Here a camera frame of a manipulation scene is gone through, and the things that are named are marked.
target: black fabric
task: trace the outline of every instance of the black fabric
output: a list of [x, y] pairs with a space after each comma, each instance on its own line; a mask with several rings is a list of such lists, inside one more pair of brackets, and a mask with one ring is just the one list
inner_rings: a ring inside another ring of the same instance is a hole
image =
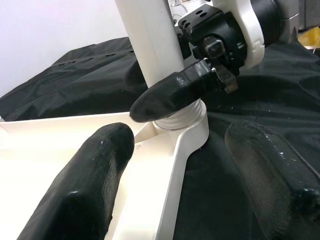
[[[225, 145], [236, 120], [278, 132], [320, 171], [320, 58], [297, 42], [274, 44], [238, 84], [230, 95], [203, 98], [210, 134], [187, 161], [175, 240], [265, 240]], [[115, 39], [67, 53], [2, 97], [0, 116], [17, 121], [123, 112], [145, 89], [129, 40]]]

